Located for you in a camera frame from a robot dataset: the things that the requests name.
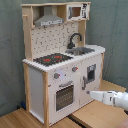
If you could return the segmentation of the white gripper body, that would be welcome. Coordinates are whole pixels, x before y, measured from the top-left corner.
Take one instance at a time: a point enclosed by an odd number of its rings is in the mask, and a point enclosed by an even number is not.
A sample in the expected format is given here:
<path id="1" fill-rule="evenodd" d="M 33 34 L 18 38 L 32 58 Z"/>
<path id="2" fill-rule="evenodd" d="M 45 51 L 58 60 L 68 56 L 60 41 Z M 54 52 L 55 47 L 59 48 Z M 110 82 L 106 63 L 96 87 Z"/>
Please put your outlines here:
<path id="1" fill-rule="evenodd" d="M 89 96 L 97 101 L 106 105 L 114 105 L 113 98 L 116 94 L 115 91 L 90 91 Z"/>

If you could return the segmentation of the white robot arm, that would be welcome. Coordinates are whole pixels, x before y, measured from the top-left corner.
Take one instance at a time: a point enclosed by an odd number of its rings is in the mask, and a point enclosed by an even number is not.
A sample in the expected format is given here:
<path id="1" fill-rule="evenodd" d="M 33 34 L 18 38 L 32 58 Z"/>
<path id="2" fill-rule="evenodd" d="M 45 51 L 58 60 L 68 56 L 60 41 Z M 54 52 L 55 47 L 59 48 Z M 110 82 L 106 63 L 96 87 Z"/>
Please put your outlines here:
<path id="1" fill-rule="evenodd" d="M 128 111 L 128 93 L 115 90 L 110 91 L 90 91 L 89 96 L 106 105 L 122 108 Z"/>

